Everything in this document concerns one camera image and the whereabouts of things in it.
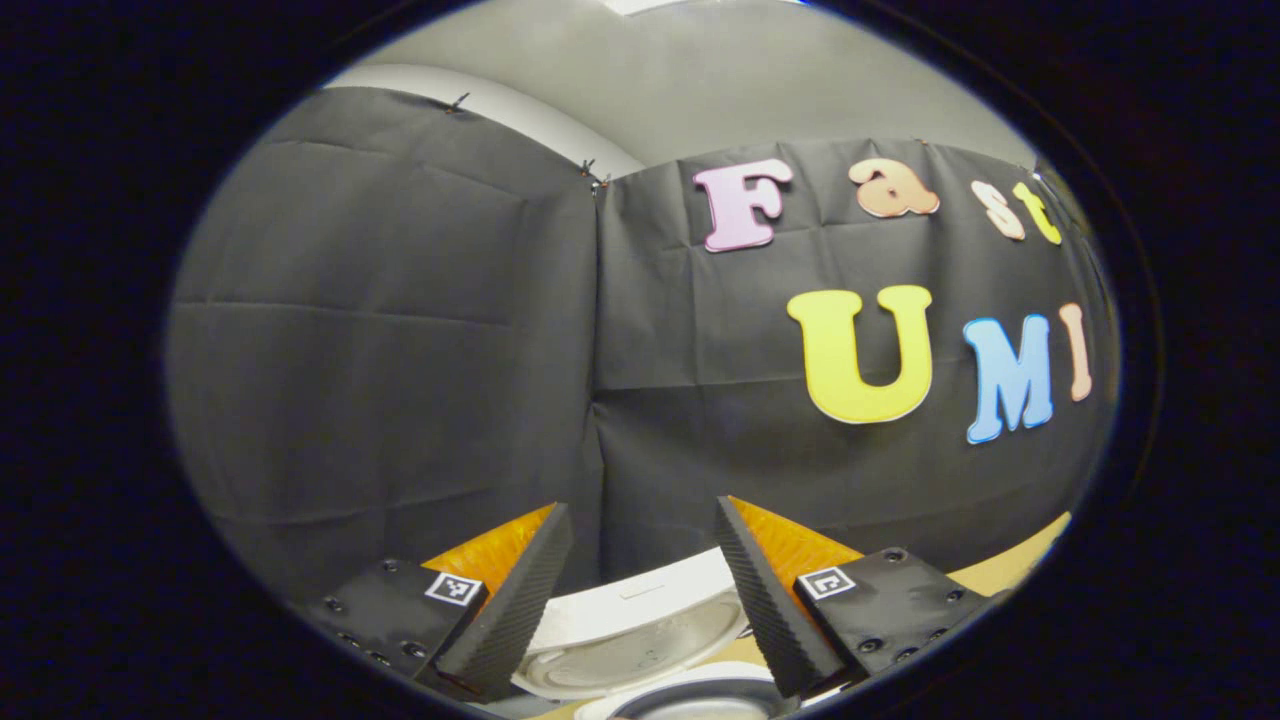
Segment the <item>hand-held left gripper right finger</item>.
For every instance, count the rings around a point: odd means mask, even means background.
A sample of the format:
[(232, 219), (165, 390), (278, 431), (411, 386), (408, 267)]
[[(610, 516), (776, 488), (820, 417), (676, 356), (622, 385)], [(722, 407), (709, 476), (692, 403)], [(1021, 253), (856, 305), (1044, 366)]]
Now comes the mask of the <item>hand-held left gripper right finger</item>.
[(733, 496), (716, 538), (781, 694), (809, 700), (900, 666), (977, 620), (995, 594), (915, 553), (863, 553)]

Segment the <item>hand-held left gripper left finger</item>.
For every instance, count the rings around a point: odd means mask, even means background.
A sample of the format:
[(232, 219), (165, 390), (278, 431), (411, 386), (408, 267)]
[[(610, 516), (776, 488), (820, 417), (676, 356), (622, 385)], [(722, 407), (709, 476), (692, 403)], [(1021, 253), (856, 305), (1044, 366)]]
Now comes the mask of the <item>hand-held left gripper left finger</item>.
[(548, 503), (421, 562), (383, 559), (305, 605), (323, 633), (454, 700), (506, 700), (573, 543)]

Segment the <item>white rice cooker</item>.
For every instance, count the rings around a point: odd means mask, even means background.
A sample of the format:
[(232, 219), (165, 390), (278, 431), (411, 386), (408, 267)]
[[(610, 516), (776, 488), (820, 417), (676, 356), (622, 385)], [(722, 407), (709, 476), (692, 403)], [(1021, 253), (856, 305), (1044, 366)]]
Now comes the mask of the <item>white rice cooker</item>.
[(538, 698), (531, 720), (777, 720), (800, 707), (716, 548), (554, 597), (512, 682)]

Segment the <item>black backdrop cloth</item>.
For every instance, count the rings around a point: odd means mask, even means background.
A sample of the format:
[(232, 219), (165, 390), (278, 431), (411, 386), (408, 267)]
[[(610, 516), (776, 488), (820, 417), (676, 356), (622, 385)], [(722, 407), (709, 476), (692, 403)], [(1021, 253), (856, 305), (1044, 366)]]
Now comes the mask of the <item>black backdrop cloth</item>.
[(598, 188), (485, 117), (326, 88), (200, 222), (166, 388), (289, 603), (553, 502), (562, 592), (712, 550), (721, 496), (952, 571), (1082, 500), (1119, 331), (1093, 241), (996, 158), (776, 141)]

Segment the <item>ceiling light panel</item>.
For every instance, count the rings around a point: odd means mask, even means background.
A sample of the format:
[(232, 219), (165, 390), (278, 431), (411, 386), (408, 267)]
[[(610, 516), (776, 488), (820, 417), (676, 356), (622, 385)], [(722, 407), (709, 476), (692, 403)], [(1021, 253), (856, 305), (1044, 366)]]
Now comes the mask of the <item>ceiling light panel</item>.
[(745, 6), (777, 4), (787, 6), (806, 6), (806, 0), (598, 0), (617, 15), (636, 17), (646, 13), (681, 6)]

